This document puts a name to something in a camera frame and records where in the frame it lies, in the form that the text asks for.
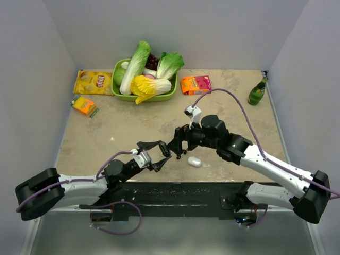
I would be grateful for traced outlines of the black earbud charging case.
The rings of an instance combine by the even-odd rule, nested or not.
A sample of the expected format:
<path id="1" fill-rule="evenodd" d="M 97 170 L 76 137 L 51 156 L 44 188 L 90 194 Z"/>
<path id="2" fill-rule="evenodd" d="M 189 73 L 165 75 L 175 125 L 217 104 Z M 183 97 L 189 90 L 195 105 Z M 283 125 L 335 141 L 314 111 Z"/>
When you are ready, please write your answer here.
<path id="1" fill-rule="evenodd" d="M 161 154 L 164 156 L 164 157 L 170 157 L 171 156 L 171 151 L 169 150 L 167 144 L 163 141 L 161 141 L 159 144 L 159 149 L 161 151 Z"/>

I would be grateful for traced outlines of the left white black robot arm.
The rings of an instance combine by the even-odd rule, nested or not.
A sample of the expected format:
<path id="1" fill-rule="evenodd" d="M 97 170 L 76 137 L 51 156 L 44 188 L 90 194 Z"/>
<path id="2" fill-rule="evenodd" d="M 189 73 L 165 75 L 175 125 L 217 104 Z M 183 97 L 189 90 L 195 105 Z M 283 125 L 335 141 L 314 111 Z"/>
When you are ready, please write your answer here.
<path id="1" fill-rule="evenodd" d="M 132 157 L 130 161 L 123 163 L 118 160 L 117 156 L 122 155 L 122 152 L 118 152 L 93 176 L 64 175 L 58 173 L 55 168 L 40 172 L 15 188 L 18 201 L 16 212 L 21 215 L 23 221 L 29 221 L 60 207 L 107 207 L 110 194 L 118 191 L 122 183 L 144 169 L 159 172 L 171 158 L 167 144 L 161 140 L 138 142 L 137 146 L 136 149 L 126 152 L 126 155 Z"/>

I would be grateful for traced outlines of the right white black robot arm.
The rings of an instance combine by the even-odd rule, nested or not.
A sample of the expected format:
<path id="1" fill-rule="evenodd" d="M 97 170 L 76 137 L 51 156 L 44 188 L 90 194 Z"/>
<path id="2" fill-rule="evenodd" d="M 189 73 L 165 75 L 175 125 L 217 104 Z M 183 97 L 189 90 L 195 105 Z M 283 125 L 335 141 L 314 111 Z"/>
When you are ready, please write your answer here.
<path id="1" fill-rule="evenodd" d="M 180 158 L 198 146 L 214 149 L 230 163 L 252 169 L 276 182 L 263 185 L 245 181 L 237 192 L 225 200 L 236 210 L 254 205 L 273 205 L 294 211 L 303 220 L 317 224 L 330 200 L 328 175 L 322 171 L 311 173 L 289 165 L 260 150 L 243 136 L 230 133 L 216 115 L 205 116 L 200 124 L 186 124 L 175 129 L 169 149 Z"/>

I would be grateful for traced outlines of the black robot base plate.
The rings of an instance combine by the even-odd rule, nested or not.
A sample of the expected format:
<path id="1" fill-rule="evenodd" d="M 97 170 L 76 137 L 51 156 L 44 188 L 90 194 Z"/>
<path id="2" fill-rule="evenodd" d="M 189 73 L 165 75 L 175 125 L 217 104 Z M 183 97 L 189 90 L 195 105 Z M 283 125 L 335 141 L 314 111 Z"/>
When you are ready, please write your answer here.
<path id="1" fill-rule="evenodd" d="M 212 217 L 234 220 L 235 212 L 250 210 L 253 203 L 240 196 L 243 183 L 228 182 L 126 182 L 116 191 L 106 191 L 92 206 L 109 209 L 114 203 L 113 219 L 143 217 Z"/>

